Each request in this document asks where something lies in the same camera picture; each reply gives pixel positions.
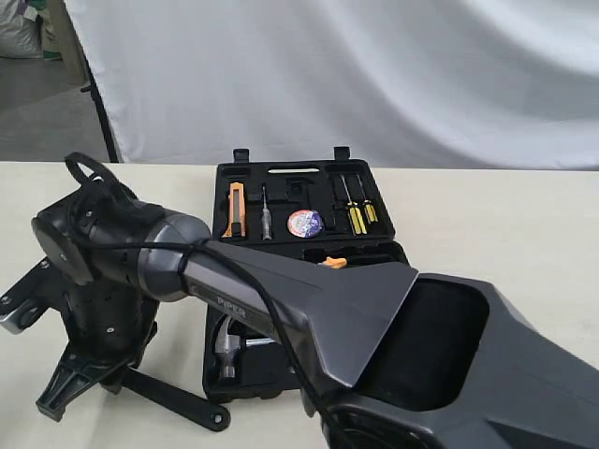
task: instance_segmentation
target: floor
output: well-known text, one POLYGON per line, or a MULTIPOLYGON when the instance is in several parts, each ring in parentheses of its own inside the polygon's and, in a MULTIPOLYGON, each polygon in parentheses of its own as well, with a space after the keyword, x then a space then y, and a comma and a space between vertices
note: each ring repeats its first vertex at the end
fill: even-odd
POLYGON ((0 160, 62 161, 74 151, 108 160, 89 93, 68 83, 60 61, 0 58, 0 160))

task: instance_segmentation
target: hammer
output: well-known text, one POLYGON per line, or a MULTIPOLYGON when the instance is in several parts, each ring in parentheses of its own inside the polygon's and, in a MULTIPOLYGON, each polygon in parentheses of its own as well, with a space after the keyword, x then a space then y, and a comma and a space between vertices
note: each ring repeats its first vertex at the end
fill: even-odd
POLYGON ((227 316, 221 323, 218 333, 216 334, 216 342, 214 344, 214 353, 221 362, 221 380, 235 379, 235 357, 242 347, 261 346, 264 344, 275 343, 273 339, 252 339, 245 340, 239 335, 228 333, 228 329, 233 321, 233 318, 227 316))

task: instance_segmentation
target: table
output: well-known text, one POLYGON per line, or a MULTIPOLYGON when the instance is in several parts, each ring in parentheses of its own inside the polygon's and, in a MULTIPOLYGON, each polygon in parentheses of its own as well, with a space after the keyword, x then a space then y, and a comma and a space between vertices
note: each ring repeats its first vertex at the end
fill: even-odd
MULTIPOLYGON (((212 220, 214 167, 111 167, 142 199, 212 220)), ((599 173, 375 169, 410 262, 491 281, 550 339, 599 367, 599 173)), ((76 183, 62 164, 0 164, 0 290, 41 257, 29 226, 76 183)), ((188 298, 164 304, 141 370, 201 392, 204 313, 188 298)), ((60 424, 37 412, 66 343, 57 313, 18 337, 0 333, 3 446, 51 448, 325 448, 299 394, 229 404, 228 430, 214 434, 145 398, 96 387, 60 424)))

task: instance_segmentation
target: white backdrop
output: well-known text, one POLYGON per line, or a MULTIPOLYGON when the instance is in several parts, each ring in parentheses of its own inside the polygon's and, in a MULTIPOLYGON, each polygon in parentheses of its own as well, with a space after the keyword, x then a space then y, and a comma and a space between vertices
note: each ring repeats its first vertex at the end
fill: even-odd
POLYGON ((66 0, 127 161, 599 167, 599 2, 66 0))

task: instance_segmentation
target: hammer head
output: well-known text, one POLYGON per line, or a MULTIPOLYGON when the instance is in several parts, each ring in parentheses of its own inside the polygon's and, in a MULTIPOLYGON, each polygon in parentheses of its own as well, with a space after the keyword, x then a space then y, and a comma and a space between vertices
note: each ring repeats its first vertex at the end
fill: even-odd
POLYGON ((221 379, 223 380, 235 378, 235 357, 241 349, 241 337, 228 333, 232 321, 230 316, 225 317, 218 329, 214 343, 214 353, 221 362, 221 379))

